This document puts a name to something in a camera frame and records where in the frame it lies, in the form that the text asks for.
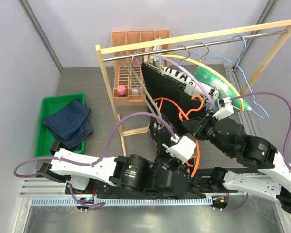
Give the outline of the grey plastic hanger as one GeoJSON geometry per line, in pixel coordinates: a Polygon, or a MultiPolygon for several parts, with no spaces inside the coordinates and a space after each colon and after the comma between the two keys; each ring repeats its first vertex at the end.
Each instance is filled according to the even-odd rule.
{"type": "Polygon", "coordinates": [[[161,117],[162,115],[161,115],[160,110],[158,109],[158,106],[155,104],[152,96],[146,89],[141,79],[138,77],[138,74],[135,71],[135,69],[132,67],[132,65],[130,65],[127,59],[119,59],[119,62],[121,66],[123,67],[123,69],[126,71],[129,79],[133,82],[134,86],[137,88],[139,94],[142,96],[142,98],[146,102],[151,113],[161,117]]]}

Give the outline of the black white-speckled trousers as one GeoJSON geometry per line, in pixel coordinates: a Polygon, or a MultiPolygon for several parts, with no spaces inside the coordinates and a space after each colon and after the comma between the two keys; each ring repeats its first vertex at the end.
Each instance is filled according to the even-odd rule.
{"type": "Polygon", "coordinates": [[[176,160],[177,162],[180,162],[177,157],[167,152],[167,148],[175,144],[173,141],[171,141],[172,135],[167,127],[163,123],[152,117],[148,128],[149,134],[157,148],[154,162],[167,163],[170,160],[176,160]]]}

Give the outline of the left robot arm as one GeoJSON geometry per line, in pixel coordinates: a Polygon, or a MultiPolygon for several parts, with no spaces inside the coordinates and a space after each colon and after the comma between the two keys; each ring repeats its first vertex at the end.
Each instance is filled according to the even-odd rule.
{"type": "Polygon", "coordinates": [[[73,153],[54,141],[53,160],[43,163],[39,175],[65,183],[76,194],[108,199],[180,199],[189,193],[185,165],[165,151],[154,161],[137,154],[105,157],[90,166],[92,156],[73,153]]]}

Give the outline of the blue denim trousers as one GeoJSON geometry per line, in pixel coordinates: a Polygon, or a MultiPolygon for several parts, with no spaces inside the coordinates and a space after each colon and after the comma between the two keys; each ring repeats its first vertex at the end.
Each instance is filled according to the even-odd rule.
{"type": "Polygon", "coordinates": [[[56,140],[74,151],[93,133],[93,127],[88,119],[91,112],[91,108],[75,99],[58,112],[41,120],[41,123],[56,140]]]}

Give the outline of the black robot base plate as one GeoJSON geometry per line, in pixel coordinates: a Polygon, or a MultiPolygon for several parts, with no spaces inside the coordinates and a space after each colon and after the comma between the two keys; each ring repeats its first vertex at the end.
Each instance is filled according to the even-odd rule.
{"type": "Polygon", "coordinates": [[[206,193],[226,192],[223,187],[223,174],[228,169],[215,167],[202,168],[193,178],[184,170],[155,170],[149,177],[137,173],[135,178],[125,174],[119,186],[90,179],[84,190],[73,185],[75,195],[95,196],[99,199],[195,199],[204,198],[206,193]]]}

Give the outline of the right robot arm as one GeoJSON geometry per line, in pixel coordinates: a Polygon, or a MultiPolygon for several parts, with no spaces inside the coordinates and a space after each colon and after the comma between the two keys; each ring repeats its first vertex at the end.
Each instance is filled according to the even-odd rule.
{"type": "Polygon", "coordinates": [[[261,137],[247,135],[245,127],[230,118],[216,120],[205,114],[186,120],[182,125],[195,139],[210,141],[227,157],[269,177],[266,181],[259,181],[216,167],[209,179],[212,191],[251,193],[279,203],[284,211],[291,214],[291,171],[274,145],[261,137]]]}

